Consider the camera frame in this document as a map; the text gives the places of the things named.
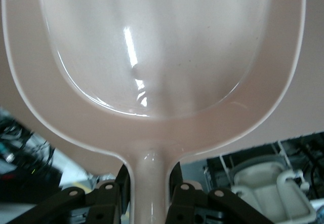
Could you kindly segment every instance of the black metal bracket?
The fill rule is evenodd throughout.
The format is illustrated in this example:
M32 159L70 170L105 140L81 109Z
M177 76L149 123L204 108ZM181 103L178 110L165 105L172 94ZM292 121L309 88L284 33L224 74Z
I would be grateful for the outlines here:
M207 195L184 183L179 163L170 176L170 195L166 224L273 224L228 189ZM66 220L72 210L81 210L80 216L73 217L79 217L74 223L120 224L129 201L130 176L122 166L114 182L106 182L89 194L76 187L64 189L8 224L71 223Z

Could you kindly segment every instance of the black object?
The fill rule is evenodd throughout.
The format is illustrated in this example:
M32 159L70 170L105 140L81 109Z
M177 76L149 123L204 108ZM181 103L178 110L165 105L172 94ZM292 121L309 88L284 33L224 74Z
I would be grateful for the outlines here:
M172 204L166 224L273 224L228 189L216 189L207 195L184 183L179 163L170 176L170 193ZM107 182L87 195L76 187L65 189L8 224L119 224L129 201L130 177L122 166L114 182ZM78 213L74 221L72 210L78 210L74 212Z

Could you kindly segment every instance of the silver screw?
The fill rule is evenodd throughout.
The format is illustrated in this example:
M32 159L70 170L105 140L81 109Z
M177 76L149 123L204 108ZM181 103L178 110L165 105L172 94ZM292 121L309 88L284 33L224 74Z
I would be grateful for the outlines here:
M189 185L183 184L180 187L182 190L188 190L189 189Z
M71 192L69 193L70 196L74 196L74 195L76 195L76 194L77 194L77 191L76 191L76 190L71 191Z
M214 194L217 196L217 197L223 197L224 196L224 192L223 191L220 191L220 190L216 190L214 192Z
M107 190L110 190L110 189L112 189L113 188L113 185L112 184L107 184L106 186L105 186L105 189L107 189Z

